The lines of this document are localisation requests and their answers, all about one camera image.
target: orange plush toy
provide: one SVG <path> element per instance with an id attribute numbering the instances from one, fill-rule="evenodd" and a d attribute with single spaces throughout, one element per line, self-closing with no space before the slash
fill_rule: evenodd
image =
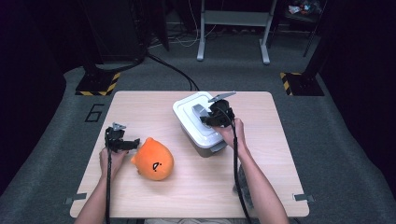
<path id="1" fill-rule="evenodd" d="M 172 173 L 175 162 L 166 146 L 149 137 L 131 158 L 131 163 L 140 175 L 151 180 L 163 180 Z"/>

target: metal stand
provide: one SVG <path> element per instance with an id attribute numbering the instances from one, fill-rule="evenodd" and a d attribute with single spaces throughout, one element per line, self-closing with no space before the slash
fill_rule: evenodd
<path id="1" fill-rule="evenodd" d="M 260 26 L 265 27 L 264 35 L 260 39 L 260 49 L 262 51 L 262 62 L 270 64 L 266 42 L 270 32 L 271 23 L 274 17 L 276 1 L 273 0 L 269 12 L 237 12 L 237 11 L 213 11 L 205 10 L 205 0 L 201 4 L 201 38 L 198 48 L 197 60 L 204 60 L 205 53 L 205 25 L 241 25 L 241 26 Z"/>
<path id="2" fill-rule="evenodd" d="M 324 96 L 315 77 L 307 78 L 301 73 L 281 73 L 286 94 L 290 96 Z"/>
<path id="3" fill-rule="evenodd" d="M 93 73 L 85 67 L 85 75 L 76 87 L 76 95 L 109 95 L 113 91 L 119 72 L 95 69 Z"/>

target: gray carpet floor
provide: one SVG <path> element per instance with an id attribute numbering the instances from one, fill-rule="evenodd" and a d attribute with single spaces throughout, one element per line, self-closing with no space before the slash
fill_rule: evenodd
<path id="1" fill-rule="evenodd" d="M 277 35 L 270 65 L 262 63 L 259 38 L 239 34 L 207 40 L 203 62 L 196 61 L 198 43 L 188 48 L 172 43 L 170 51 L 158 46 L 149 52 L 185 72 L 201 91 L 273 94 L 304 192 L 316 199 L 301 223 L 396 223 L 396 202 L 384 177 L 349 133 L 320 75 L 325 96 L 288 96 L 283 88 L 279 74 L 303 72 L 318 38 L 303 58 L 305 37 Z M 183 76 L 149 58 L 122 72 L 109 96 L 76 96 L 83 75 L 82 68 L 64 74 L 67 87 L 52 122 L 0 198 L 1 223 L 74 221 L 64 199 L 78 190 L 115 91 L 190 89 Z M 102 115 L 98 122 L 85 122 L 95 104 Z"/>

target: white plastic container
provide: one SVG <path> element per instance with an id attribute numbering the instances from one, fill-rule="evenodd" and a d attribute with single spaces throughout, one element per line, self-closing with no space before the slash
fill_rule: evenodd
<path id="1" fill-rule="evenodd" d="M 209 107 L 212 103 L 208 101 L 212 98 L 207 91 L 198 91 L 189 97 L 176 101 L 173 105 L 173 110 L 180 120 L 181 126 L 202 157 L 209 157 L 227 146 L 219 133 L 201 122 L 199 112 L 194 109 L 194 107 L 201 107 L 206 112 L 210 112 Z"/>

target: table surface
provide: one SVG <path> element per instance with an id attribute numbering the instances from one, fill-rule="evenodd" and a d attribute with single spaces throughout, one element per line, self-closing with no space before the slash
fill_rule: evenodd
<path id="1" fill-rule="evenodd" d="M 105 146 L 105 129 L 113 122 L 125 125 L 125 141 L 153 137 L 167 146 L 174 158 L 173 173 L 162 181 L 148 180 L 130 163 L 132 150 L 111 185 L 110 215 L 130 218 L 243 218 L 237 194 L 233 193 L 233 150 L 226 147 L 209 158 L 199 156 L 173 111 L 173 103 L 192 91 L 118 91 L 106 115 L 78 193 L 92 194 L 100 177 L 99 152 Z M 212 96 L 219 93 L 209 92 Z M 238 91 L 227 98 L 235 116 L 245 123 L 247 145 L 288 217 L 305 217 L 306 201 L 290 149 L 271 93 Z M 77 217 L 86 200 L 73 202 Z M 254 209 L 249 210 L 255 217 Z"/>

